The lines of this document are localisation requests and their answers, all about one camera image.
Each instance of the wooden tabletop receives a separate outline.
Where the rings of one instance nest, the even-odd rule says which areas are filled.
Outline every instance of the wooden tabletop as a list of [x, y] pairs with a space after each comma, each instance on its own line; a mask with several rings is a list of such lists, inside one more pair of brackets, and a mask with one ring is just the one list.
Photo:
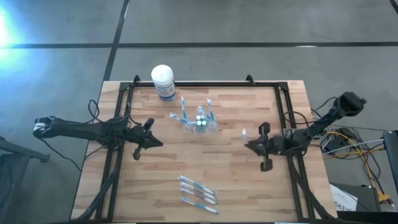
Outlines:
[[[113, 117], [120, 82], [104, 82], [99, 99], [100, 119]], [[311, 118], [303, 81], [288, 81], [295, 111]], [[274, 168], [261, 172], [262, 158], [243, 146], [241, 131], [258, 138], [258, 126], [267, 121], [271, 133], [280, 134], [274, 89], [270, 87], [179, 87], [177, 99], [185, 98], [187, 114], [212, 99], [219, 118], [216, 133], [184, 131], [169, 113], [181, 115], [180, 100], [165, 103], [154, 88], [135, 88], [132, 117], [138, 122], [154, 118], [153, 135], [162, 147], [142, 151], [132, 158], [136, 144], [126, 143], [116, 199], [115, 222], [271, 222], [296, 221], [287, 162], [272, 156]], [[98, 148], [90, 142], [87, 153]], [[84, 163], [72, 218], [79, 216], [100, 189], [106, 150]], [[304, 157], [310, 188], [328, 212], [336, 217], [325, 165], [318, 147], [308, 148]], [[178, 175], [193, 179], [217, 193], [220, 213], [213, 214], [181, 202]], [[108, 211], [108, 198], [104, 213]]]

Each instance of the black metal frame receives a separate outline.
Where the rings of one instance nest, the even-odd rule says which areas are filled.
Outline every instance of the black metal frame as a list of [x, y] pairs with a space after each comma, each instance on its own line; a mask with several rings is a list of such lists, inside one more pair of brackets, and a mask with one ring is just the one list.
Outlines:
[[[280, 119], [280, 127], [281, 127], [282, 131], [283, 131], [283, 129], [287, 128], [287, 125], [286, 125], [286, 121], [285, 121], [285, 117], [284, 117], [284, 107], [282, 105], [281, 91], [284, 92], [287, 109], [289, 111], [292, 111], [292, 109], [293, 109], [287, 82], [255, 82], [252, 79], [252, 77], [250, 75], [248, 75], [246, 78], [246, 81], [241, 81], [241, 82], [222, 82], [222, 81], [221, 82], [175, 82], [175, 86], [181, 86], [181, 87], [198, 87], [198, 86], [203, 86], [203, 87], [209, 87], [209, 86], [271, 87], [274, 89], [274, 92], [275, 92], [275, 98], [276, 98], [276, 102], [277, 102], [278, 114], [279, 114], [279, 119]], [[114, 113], [115, 117], [119, 117], [120, 110], [121, 110], [121, 103], [122, 103], [122, 99], [123, 99], [123, 93], [125, 92], [125, 90], [128, 89], [128, 95], [127, 95], [126, 110], [124, 112], [124, 116], [128, 114], [127, 103], [130, 102], [130, 104], [131, 104], [133, 88], [138, 88], [138, 87], [154, 87], [154, 84], [153, 84], [153, 82], [139, 82], [138, 76], [136, 76], [133, 83], [126, 83], [126, 82], [120, 83], [119, 95], [118, 95], [118, 100], [116, 103], [116, 109], [115, 109], [115, 113]], [[291, 120], [292, 128], [295, 128], [294, 116], [291, 116], [291, 114], [289, 114], [289, 119]], [[111, 185], [111, 184], [109, 184], [109, 182], [107, 182], [107, 180], [109, 179], [108, 176], [109, 176], [109, 171], [111, 168], [111, 161], [112, 161], [112, 155], [113, 155], [112, 147], [113, 146], [109, 146], [109, 149], [108, 149], [108, 152], [106, 155], [105, 164], [104, 164], [104, 172], [103, 172], [103, 177], [102, 177], [102, 181], [101, 181], [101, 188], [103, 188], [104, 186], [107, 186], [107, 187], [106, 187], [105, 191], [102, 192], [102, 194], [105, 194]], [[114, 176], [114, 179], [112, 180], [113, 184], [112, 184], [112, 190], [111, 190], [111, 195], [110, 195], [110, 200], [109, 200], [109, 208], [108, 208], [108, 213], [107, 213], [106, 218], [102, 218], [102, 209], [103, 209], [103, 198], [102, 198], [97, 209], [96, 209], [96, 214], [95, 214], [94, 220], [87, 220], [87, 219], [86, 220], [70, 220], [70, 223], [106, 223], [106, 222], [111, 222], [113, 220], [114, 206], [116, 203], [116, 196], [117, 196], [117, 191], [118, 191], [119, 172], [120, 172], [121, 161], [122, 161], [122, 157], [123, 157], [123, 149], [124, 149], [124, 141], [119, 142], [119, 144], [118, 144], [118, 149], [117, 149], [118, 154], [117, 154], [115, 168], [114, 168], [114, 170], [117, 170], [117, 174]], [[301, 155], [297, 156], [297, 163], [298, 163], [298, 172], [300, 173], [300, 176], [302, 177], [303, 181], [308, 185], [304, 161], [303, 161], [303, 158]], [[292, 177], [292, 171], [294, 169], [296, 169], [292, 157], [287, 157], [287, 164], [289, 167], [290, 181], [292, 184], [292, 192], [293, 192], [293, 199], [294, 199], [294, 203], [295, 203], [295, 210], [297, 213], [297, 219], [301, 220], [304, 218], [304, 215], [303, 215], [303, 210], [302, 210], [301, 201], [300, 201], [299, 188], [297, 187], [297, 183], [296, 183], [295, 179]], [[308, 210], [308, 218], [314, 219], [315, 213], [313, 210], [313, 205], [311, 205], [308, 202], [307, 196], [305, 196], [305, 199], [306, 199], [307, 210]]]

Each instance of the concrete floor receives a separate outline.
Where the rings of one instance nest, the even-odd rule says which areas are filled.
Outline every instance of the concrete floor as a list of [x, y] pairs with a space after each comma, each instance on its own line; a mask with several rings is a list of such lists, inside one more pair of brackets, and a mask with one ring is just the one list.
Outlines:
[[[112, 43], [123, 0], [0, 2], [0, 41], [14, 44]], [[132, 0], [121, 36], [128, 42], [398, 41], [398, 15], [388, 0]], [[98, 99], [110, 49], [0, 49], [0, 136], [51, 153], [32, 135], [34, 119], [56, 115], [85, 121]], [[365, 109], [338, 124], [397, 129], [398, 47], [119, 49], [111, 80], [150, 80], [170, 65], [176, 80], [304, 80], [313, 107], [344, 91], [367, 99]], [[360, 131], [363, 139], [379, 131]], [[49, 143], [81, 165], [86, 141]], [[10, 223], [68, 220], [79, 172], [51, 153], [32, 160]], [[385, 152], [380, 182], [398, 202]], [[360, 160], [326, 160], [330, 181], [369, 185]]]

